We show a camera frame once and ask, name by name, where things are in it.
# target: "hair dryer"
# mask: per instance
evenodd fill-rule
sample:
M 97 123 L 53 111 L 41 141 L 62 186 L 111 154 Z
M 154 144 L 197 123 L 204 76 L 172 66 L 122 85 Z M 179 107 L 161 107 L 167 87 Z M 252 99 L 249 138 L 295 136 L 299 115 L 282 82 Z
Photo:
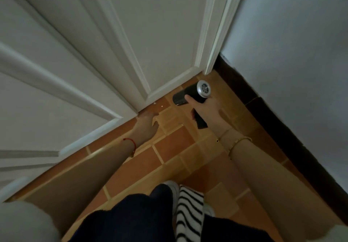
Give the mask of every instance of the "hair dryer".
M 193 99 L 195 99 L 199 103 L 204 103 L 205 100 L 210 96 L 211 94 L 211 88 L 209 83 L 206 81 L 200 80 L 196 82 L 195 84 L 190 85 L 186 89 L 176 93 L 173 95 L 173 102 L 177 106 L 187 104 L 188 102 L 185 100 L 185 94 L 188 94 Z M 194 109 L 194 118 L 197 122 L 197 128 L 203 129 L 207 128 L 207 123 L 203 120 L 203 118 L 196 112 Z

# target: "red string bracelet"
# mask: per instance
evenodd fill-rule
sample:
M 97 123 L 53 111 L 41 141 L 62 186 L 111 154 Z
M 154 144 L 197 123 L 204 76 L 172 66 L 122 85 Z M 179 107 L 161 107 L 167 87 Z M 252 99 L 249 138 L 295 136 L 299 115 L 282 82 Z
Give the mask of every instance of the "red string bracelet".
M 136 150 L 136 143 L 134 142 L 134 140 L 133 140 L 133 139 L 129 139 L 129 138 L 124 138 L 123 140 L 126 140 L 126 139 L 131 140 L 131 141 L 133 142 L 133 144 L 134 144 L 134 150 L 133 150 L 133 153 L 130 155 L 130 157 L 134 157 L 134 153 L 135 153 L 135 150 Z

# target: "dark baseboard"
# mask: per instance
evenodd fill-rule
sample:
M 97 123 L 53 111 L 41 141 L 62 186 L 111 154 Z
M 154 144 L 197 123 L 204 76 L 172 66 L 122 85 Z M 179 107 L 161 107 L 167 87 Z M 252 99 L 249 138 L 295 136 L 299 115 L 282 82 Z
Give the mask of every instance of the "dark baseboard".
M 246 80 L 219 55 L 214 69 L 245 104 L 283 150 L 289 160 L 307 179 L 320 197 L 348 225 L 348 194 L 324 169 L 299 139 L 284 125 Z

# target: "person's left hand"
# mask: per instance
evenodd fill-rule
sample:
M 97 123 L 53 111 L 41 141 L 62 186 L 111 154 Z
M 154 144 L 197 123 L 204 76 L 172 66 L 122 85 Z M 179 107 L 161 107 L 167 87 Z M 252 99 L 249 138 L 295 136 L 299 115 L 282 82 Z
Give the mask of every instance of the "person's left hand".
M 140 147 L 156 134 L 159 125 L 157 121 L 152 125 L 154 116 L 158 116 L 158 113 L 144 112 L 139 115 L 138 121 L 130 135 L 130 138 L 135 141 L 136 147 Z

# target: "white sneaker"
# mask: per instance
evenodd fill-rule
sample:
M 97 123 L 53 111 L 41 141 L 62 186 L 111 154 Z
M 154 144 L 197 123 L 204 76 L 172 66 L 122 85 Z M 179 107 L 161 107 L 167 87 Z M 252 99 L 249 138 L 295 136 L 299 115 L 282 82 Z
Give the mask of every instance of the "white sneaker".
M 214 209 L 207 203 L 204 203 L 203 205 L 203 213 L 205 213 L 208 216 L 215 217 Z
M 173 194 L 173 216 L 176 214 L 176 208 L 177 208 L 177 204 L 179 201 L 179 192 L 180 192 L 180 188 L 179 185 L 174 182 L 174 181 L 166 181 L 163 184 L 166 184 L 169 186 L 169 188 L 172 190 L 172 194 Z

